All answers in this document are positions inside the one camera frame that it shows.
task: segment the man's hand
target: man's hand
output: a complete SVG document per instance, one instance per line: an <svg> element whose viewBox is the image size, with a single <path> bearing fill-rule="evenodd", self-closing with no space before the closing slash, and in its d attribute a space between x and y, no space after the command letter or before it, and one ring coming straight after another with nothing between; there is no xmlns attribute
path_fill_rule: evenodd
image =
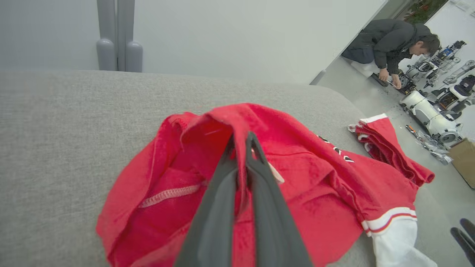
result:
<svg viewBox="0 0 475 267"><path fill-rule="evenodd" d="M399 75L391 74L392 83L395 85L396 89L401 89L401 80L399 80Z"/></svg>
<svg viewBox="0 0 475 267"><path fill-rule="evenodd" d="M388 80L388 77L389 77L389 72L386 68L382 68L380 70L380 75L379 75L379 78L381 81L385 82Z"/></svg>

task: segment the white stool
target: white stool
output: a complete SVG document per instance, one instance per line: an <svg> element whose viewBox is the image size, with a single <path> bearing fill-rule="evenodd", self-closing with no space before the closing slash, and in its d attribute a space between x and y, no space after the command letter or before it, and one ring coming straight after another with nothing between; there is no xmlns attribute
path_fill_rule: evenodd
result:
<svg viewBox="0 0 475 267"><path fill-rule="evenodd" d="M361 64L356 61L353 61L350 65L357 71L361 72L361 74L365 75L365 77L367 78L370 77L373 73L378 74L380 72L380 69L374 63L374 60L373 62L368 64Z"/></svg>

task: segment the dark pants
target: dark pants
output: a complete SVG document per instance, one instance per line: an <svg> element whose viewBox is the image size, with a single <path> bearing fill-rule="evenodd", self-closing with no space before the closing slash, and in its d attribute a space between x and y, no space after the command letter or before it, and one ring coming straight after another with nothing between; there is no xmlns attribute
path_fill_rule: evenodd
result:
<svg viewBox="0 0 475 267"><path fill-rule="evenodd" d="M368 64L373 62L374 60L374 53L372 48L347 48L345 51L343 51L342 56L346 57L347 59L359 62L361 64Z"/></svg>

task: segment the cardboard box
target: cardboard box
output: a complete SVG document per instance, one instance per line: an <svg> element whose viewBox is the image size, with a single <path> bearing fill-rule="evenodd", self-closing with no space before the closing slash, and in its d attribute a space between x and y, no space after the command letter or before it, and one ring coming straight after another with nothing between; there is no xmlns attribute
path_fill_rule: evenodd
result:
<svg viewBox="0 0 475 267"><path fill-rule="evenodd" d="M475 189L475 143L465 138L449 150L448 156L454 159L452 164L468 185Z"/></svg>

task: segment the gray upholstery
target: gray upholstery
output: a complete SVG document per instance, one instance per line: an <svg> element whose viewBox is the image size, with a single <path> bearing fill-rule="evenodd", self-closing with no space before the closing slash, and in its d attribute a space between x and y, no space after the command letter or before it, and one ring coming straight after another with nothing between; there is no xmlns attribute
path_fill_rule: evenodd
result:
<svg viewBox="0 0 475 267"><path fill-rule="evenodd" d="M366 154L346 130L364 115L320 86L106 71L1 73L0 266L107 266L95 223L122 168L168 115L240 102L287 112L338 147ZM422 194L418 202L428 212L418 210L419 228L426 227L418 245L440 266L461 266L443 256L456 245L447 220ZM373 265L365 236L334 264Z"/></svg>

